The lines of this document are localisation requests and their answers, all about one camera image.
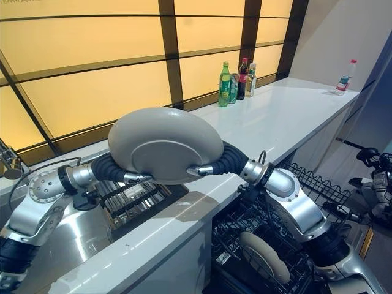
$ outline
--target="soda bottle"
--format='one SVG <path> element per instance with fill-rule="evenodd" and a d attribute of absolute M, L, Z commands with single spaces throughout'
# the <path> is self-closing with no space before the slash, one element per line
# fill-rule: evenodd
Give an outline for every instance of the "soda bottle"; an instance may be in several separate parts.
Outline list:
<path fill-rule="evenodd" d="M 227 93 L 227 98 L 223 98 L 223 94 Z M 230 72 L 228 71 L 228 62 L 223 62 L 223 69 L 219 77 L 219 98 L 218 105 L 221 107 L 227 106 L 228 95 L 230 93 Z"/>
<path fill-rule="evenodd" d="M 243 63 L 238 69 L 238 93 L 237 100 L 244 100 L 245 98 L 245 89 L 246 89 L 246 80 L 247 80 L 247 58 L 243 58 Z"/>

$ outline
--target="plastic bottle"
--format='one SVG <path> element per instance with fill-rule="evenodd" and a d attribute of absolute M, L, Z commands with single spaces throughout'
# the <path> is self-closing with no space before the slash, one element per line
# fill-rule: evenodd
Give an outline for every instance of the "plastic bottle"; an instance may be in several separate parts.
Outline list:
<path fill-rule="evenodd" d="M 351 82 L 352 77 L 354 76 L 356 68 L 356 59 L 351 59 L 349 68 L 346 71 L 346 74 L 344 74 L 341 79 L 339 80 L 339 83 L 336 85 L 336 88 L 334 90 L 334 93 L 337 95 L 343 95 L 345 93 L 345 90 L 349 87 L 349 84 Z"/>
<path fill-rule="evenodd" d="M 247 80 L 247 58 L 243 58 L 243 63 L 238 69 L 238 92 L 237 92 L 237 100 L 244 100 L 245 98 L 245 89 L 246 89 L 246 80 Z"/>
<path fill-rule="evenodd" d="M 218 106 L 226 107 L 227 105 L 228 105 L 228 92 L 223 92 L 222 95 L 219 97 Z"/>
<path fill-rule="evenodd" d="M 223 98 L 223 94 L 227 93 L 227 98 Z M 219 77 L 219 98 L 218 105 L 226 107 L 228 104 L 228 95 L 230 93 L 230 72 L 228 71 L 228 62 L 223 62 L 223 69 Z"/>
<path fill-rule="evenodd" d="M 256 87 L 256 63 L 249 65 L 249 74 L 247 75 L 245 97 L 252 97 Z"/>
<path fill-rule="evenodd" d="M 238 79 L 237 73 L 230 74 L 230 95 L 228 98 L 230 104 L 234 104 L 237 101 Z"/>

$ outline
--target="faucet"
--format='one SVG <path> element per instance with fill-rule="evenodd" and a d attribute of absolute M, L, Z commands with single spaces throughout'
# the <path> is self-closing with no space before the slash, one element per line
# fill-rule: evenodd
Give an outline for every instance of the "faucet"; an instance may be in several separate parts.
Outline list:
<path fill-rule="evenodd" d="M 11 146 L 7 146 L 0 138 L 0 161 L 3 163 L 3 174 L 6 179 L 18 179 L 29 168 L 16 154 Z"/>

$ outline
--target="green bottle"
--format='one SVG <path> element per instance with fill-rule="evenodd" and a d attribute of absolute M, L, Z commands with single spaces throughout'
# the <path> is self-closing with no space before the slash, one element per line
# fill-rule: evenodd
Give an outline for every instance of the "green bottle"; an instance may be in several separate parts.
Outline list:
<path fill-rule="evenodd" d="M 228 95 L 230 92 L 230 72 L 228 71 L 228 62 L 223 62 L 223 69 L 219 77 L 219 98 L 218 105 L 226 107 L 228 104 Z"/>

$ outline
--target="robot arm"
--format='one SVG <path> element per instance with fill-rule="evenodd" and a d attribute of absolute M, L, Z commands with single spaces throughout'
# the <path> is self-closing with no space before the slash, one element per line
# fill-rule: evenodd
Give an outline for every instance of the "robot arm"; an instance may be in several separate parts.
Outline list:
<path fill-rule="evenodd" d="M 97 205 L 94 197 L 90 197 L 92 188 L 98 180 L 105 179 L 142 183 L 152 177 L 125 172 L 107 153 L 90 164 L 64 165 L 40 173 L 30 181 L 26 197 L 0 232 L 0 291 L 19 286 L 39 247 L 60 223 L 69 203 L 73 202 L 79 210 Z"/>
<path fill-rule="evenodd" d="M 256 188 L 261 190 L 264 187 L 269 195 L 267 201 L 293 237 L 303 245 L 317 274 L 329 282 L 330 290 L 352 293 L 347 289 L 356 288 L 358 293 L 385 293 L 365 262 L 338 235 L 290 171 L 250 160 L 228 143 L 224 143 L 224 154 L 218 162 L 191 167 L 187 171 L 200 176 L 236 173 Z"/>

